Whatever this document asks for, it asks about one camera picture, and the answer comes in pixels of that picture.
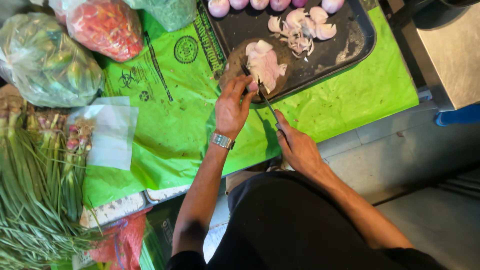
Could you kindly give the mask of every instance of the black tray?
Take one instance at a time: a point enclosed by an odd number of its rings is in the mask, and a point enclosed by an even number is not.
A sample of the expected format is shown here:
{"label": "black tray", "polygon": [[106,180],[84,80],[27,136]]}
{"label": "black tray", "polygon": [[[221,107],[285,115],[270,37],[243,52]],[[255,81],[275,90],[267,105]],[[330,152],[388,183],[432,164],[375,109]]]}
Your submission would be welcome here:
{"label": "black tray", "polygon": [[[208,12],[208,1],[202,0],[208,19],[218,39],[223,54],[228,58],[236,45],[249,38],[274,38],[268,31],[270,15],[281,16],[285,20],[287,14],[295,9],[293,5],[283,12],[276,12],[270,5],[263,11],[255,10],[251,5],[237,11],[230,8],[227,16],[215,18]],[[308,12],[320,2],[310,0],[305,6]],[[307,57],[296,60],[283,89],[270,100],[281,98],[297,91],[313,82],[348,68],[365,59],[375,47],[376,32],[367,12],[360,0],[346,0],[342,8],[330,14],[328,24],[336,24],[337,33],[330,40],[314,40],[315,50]]]}

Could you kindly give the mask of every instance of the hand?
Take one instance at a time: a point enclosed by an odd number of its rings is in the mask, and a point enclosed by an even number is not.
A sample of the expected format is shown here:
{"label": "hand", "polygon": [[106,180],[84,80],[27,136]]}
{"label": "hand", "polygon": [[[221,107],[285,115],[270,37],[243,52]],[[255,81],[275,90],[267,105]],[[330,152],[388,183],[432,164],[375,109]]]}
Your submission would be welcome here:
{"label": "hand", "polygon": [[282,112],[275,110],[275,114],[281,127],[276,136],[283,156],[294,170],[313,179],[319,170],[327,166],[322,161],[317,144],[310,136],[291,127]]}
{"label": "hand", "polygon": [[256,94],[256,91],[249,92],[240,104],[240,97],[250,82],[251,76],[241,75],[227,83],[215,104],[215,133],[227,136],[231,140],[237,138],[247,121],[252,97]]}

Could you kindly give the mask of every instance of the black shirt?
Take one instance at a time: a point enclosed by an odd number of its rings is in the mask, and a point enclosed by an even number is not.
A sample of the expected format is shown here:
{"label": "black shirt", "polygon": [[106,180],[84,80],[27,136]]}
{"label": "black shirt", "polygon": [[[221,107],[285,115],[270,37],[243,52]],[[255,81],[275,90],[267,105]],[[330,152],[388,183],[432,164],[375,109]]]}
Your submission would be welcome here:
{"label": "black shirt", "polygon": [[183,251],[179,269],[444,269],[415,249],[370,248],[329,196],[296,172],[266,172],[228,195],[231,217],[212,259]]}

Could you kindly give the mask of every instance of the sleeve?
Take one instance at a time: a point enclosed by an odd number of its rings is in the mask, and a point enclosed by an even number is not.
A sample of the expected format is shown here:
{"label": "sleeve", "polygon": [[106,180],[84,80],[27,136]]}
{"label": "sleeve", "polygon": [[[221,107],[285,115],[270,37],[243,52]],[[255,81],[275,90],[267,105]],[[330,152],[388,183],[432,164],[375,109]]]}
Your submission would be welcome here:
{"label": "sleeve", "polygon": [[392,261],[408,270],[447,270],[446,267],[438,263],[432,256],[413,248],[390,248],[381,249],[380,251]]}
{"label": "sleeve", "polygon": [[167,263],[167,270],[204,270],[207,263],[196,251],[182,251],[171,257]]}

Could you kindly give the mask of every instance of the metal watch band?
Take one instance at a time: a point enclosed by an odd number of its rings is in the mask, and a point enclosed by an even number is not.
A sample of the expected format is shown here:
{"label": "metal watch band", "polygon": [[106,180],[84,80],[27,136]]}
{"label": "metal watch band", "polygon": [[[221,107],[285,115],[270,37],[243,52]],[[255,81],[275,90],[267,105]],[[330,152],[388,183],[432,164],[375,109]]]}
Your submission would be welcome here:
{"label": "metal watch band", "polygon": [[223,136],[217,133],[212,133],[212,135],[210,136],[210,142],[220,145],[221,147],[228,150],[233,149],[233,146],[235,145],[234,140],[231,140],[227,136]]}

